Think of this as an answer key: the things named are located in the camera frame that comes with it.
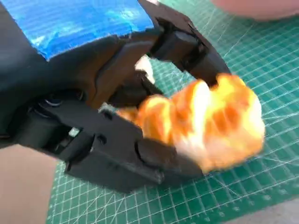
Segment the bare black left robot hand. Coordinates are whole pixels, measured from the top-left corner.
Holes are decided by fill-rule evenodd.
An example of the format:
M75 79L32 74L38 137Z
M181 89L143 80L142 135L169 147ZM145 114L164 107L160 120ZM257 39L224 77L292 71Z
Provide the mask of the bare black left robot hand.
M191 159L101 109L161 93L135 69L144 55L209 85L229 72L190 18L159 2L1 1L0 146L35 149L121 193L201 177Z

